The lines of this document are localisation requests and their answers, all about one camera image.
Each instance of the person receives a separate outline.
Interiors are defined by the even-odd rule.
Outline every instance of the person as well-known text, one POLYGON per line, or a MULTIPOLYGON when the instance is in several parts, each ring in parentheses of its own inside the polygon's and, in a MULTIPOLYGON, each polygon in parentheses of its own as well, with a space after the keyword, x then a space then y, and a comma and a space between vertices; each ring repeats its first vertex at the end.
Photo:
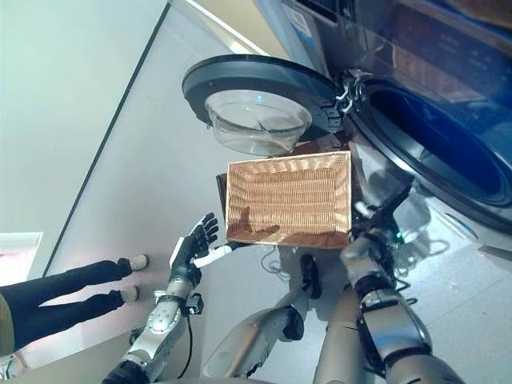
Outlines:
POLYGON ((12 354, 35 340, 107 314, 126 302, 137 301, 138 288, 131 286, 108 294, 96 294, 84 302, 42 305, 85 286, 121 280, 136 270, 145 269, 148 264, 147 255, 141 254, 130 259, 120 258, 117 263, 96 262, 63 274, 0 286, 0 356, 12 354))

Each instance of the washing machine door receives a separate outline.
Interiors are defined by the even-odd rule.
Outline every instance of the washing machine door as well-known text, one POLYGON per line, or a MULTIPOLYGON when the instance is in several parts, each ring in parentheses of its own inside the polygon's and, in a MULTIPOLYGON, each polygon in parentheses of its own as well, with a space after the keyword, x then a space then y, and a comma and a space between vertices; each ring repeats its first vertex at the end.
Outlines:
POLYGON ((197 118, 213 127, 216 139, 244 153, 289 153, 297 142, 341 126, 332 81, 278 58, 209 58, 187 71, 182 90, 197 118))
POLYGON ((510 110, 447 103, 368 74, 357 83, 349 117, 372 145, 457 212, 512 234, 510 110))

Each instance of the white sneaker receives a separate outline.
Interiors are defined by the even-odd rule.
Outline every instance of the white sneaker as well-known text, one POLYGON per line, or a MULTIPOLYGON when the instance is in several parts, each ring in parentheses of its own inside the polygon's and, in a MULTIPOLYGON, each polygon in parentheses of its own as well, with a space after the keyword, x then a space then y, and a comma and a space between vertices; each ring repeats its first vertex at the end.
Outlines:
POLYGON ((140 254, 139 256, 135 256, 130 258, 130 267, 131 270, 143 270, 150 264, 150 259, 147 257, 147 254, 140 254))
POLYGON ((121 297, 124 302, 136 302, 138 300, 138 288, 129 286, 121 290, 121 297))

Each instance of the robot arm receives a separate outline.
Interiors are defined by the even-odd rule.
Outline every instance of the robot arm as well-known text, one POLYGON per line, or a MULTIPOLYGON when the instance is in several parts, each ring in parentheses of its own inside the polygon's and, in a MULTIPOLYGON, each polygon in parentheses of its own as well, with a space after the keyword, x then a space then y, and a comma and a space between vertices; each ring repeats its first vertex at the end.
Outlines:
POLYGON ((358 330, 365 355, 388 384, 458 383, 461 378, 432 355, 432 341, 420 318, 395 289, 390 246, 400 237, 392 222, 394 209, 409 188, 379 209, 340 259, 359 303, 358 330))
POLYGON ((178 240, 170 258, 166 290, 160 291, 144 330, 103 384, 145 384, 154 382, 163 371, 170 350, 183 334, 186 317, 202 312, 201 295, 190 296, 201 281, 199 268, 241 246, 231 242, 208 254, 217 231, 217 219, 208 214, 188 236, 178 240))

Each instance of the white wall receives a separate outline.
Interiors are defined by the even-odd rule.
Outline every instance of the white wall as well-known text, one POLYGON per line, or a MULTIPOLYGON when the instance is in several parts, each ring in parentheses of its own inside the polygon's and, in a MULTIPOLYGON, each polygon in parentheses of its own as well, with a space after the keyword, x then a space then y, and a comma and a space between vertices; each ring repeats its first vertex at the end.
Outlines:
POLYGON ((164 0, 0 2, 0 232, 42 275, 164 0))
POLYGON ((209 12, 264 49, 270 56, 288 59, 253 0, 196 0, 209 12))
MULTIPOLYGON (((171 7, 50 268, 56 274, 98 260, 148 253, 148 270, 62 298, 81 301, 137 284, 142 300, 31 344, 22 352, 32 367, 141 326, 154 303, 151 291, 166 286, 170 252, 179 236, 211 210, 222 217, 215 176, 226 171, 228 162, 249 157, 217 144, 182 95, 182 78, 190 66, 229 53, 208 29, 189 20, 183 7, 181 1, 171 7)), ((207 279, 199 292, 208 287, 207 279)), ((196 359, 190 370, 196 373, 202 329, 196 321, 196 359)), ((171 356, 172 374, 180 371, 188 353, 187 336, 180 343, 171 356)))

